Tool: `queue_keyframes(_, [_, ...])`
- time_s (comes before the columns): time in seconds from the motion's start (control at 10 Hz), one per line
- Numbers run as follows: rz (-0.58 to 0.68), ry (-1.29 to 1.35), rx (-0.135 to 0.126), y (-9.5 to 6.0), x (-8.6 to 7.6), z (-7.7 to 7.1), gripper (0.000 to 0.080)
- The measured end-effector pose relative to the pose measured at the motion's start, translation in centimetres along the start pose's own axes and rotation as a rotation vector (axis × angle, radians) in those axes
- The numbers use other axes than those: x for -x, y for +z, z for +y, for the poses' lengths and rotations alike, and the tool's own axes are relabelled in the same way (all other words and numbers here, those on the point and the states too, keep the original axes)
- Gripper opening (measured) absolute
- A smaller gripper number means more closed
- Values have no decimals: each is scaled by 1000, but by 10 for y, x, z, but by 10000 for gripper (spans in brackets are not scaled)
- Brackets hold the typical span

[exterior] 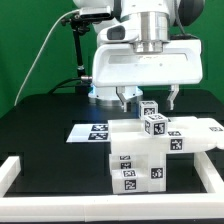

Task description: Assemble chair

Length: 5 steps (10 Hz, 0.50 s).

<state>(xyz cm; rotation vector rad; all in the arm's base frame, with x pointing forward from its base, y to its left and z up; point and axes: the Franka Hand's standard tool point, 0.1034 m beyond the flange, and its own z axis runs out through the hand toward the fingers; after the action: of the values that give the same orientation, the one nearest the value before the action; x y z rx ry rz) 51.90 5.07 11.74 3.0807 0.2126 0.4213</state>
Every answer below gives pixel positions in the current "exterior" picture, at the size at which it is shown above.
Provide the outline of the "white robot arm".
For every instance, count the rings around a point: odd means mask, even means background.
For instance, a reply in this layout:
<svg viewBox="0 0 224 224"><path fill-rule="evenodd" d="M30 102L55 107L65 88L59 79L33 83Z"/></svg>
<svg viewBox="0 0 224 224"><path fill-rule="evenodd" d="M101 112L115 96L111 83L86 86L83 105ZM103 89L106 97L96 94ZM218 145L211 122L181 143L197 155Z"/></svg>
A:
<svg viewBox="0 0 224 224"><path fill-rule="evenodd" d="M201 41L180 32L202 13L205 0L73 0L76 18L93 24L97 50L92 103L120 105L141 99L142 86L171 87L172 105L183 84L202 79Z"/></svg>

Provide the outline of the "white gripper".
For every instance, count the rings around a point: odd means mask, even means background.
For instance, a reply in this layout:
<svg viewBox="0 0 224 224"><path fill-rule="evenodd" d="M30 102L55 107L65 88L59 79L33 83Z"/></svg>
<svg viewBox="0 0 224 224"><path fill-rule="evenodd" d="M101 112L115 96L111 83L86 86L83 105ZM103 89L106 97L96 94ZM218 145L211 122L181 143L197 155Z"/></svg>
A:
<svg viewBox="0 0 224 224"><path fill-rule="evenodd" d="M132 41L137 32L125 32L123 40L109 40L115 26L103 29L97 37L98 48L94 55L92 82L96 87L117 87L116 95L124 112L131 102L121 86L171 85L167 107L174 109L179 93L178 84L197 84L201 81L201 41L199 39L172 40L163 44L159 53L135 53Z"/></svg>

